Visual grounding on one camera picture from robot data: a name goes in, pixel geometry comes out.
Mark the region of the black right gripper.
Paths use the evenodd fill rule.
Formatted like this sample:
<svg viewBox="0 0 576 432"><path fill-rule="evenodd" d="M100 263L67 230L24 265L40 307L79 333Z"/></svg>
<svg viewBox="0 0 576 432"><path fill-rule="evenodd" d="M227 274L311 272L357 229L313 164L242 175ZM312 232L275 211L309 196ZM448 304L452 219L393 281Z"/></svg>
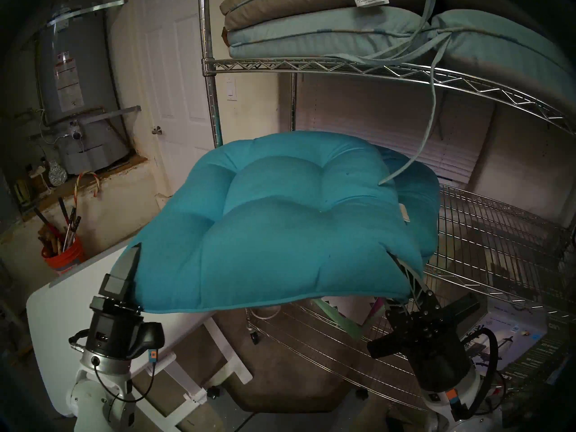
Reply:
<svg viewBox="0 0 576 432"><path fill-rule="evenodd" d="M468 293L441 307L422 275L396 255L389 255L406 277L409 300L417 311L387 309L392 332L368 342L367 350L373 359L404 355L422 389L452 389L471 368L457 327L480 308L479 299Z"/></svg>

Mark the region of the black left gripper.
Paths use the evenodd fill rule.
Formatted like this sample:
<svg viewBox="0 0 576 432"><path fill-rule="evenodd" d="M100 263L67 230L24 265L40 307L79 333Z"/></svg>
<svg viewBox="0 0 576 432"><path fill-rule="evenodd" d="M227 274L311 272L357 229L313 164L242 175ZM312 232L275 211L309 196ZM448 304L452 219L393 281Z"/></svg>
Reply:
<svg viewBox="0 0 576 432"><path fill-rule="evenodd" d="M105 274L101 295L94 296L88 329L70 337L71 348L111 359L136 359L165 346L161 323L144 321L141 307L129 302L135 286L141 245L127 248Z"/></svg>

